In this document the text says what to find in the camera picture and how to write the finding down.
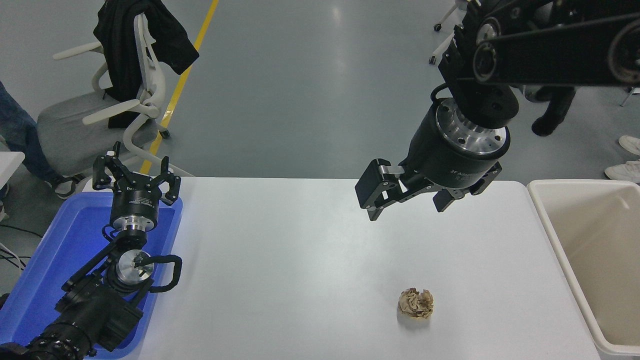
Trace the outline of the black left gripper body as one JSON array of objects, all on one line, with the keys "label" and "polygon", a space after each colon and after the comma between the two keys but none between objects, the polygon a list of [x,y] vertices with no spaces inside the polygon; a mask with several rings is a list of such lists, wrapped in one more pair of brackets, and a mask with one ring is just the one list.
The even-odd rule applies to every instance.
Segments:
[{"label": "black left gripper body", "polygon": [[162,192],[158,185],[153,186],[152,180],[147,175],[134,175],[132,180],[117,178],[113,187],[110,221],[129,215],[157,221]]}]

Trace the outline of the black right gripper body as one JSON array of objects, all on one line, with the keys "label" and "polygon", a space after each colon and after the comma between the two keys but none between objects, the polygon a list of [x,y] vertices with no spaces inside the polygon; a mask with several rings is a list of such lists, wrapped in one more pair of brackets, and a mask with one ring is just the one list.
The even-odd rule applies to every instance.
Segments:
[{"label": "black right gripper body", "polygon": [[475,125],[454,100],[439,100],[422,120],[400,165],[407,178],[420,176],[444,188],[468,188],[505,155],[510,143],[506,126]]}]

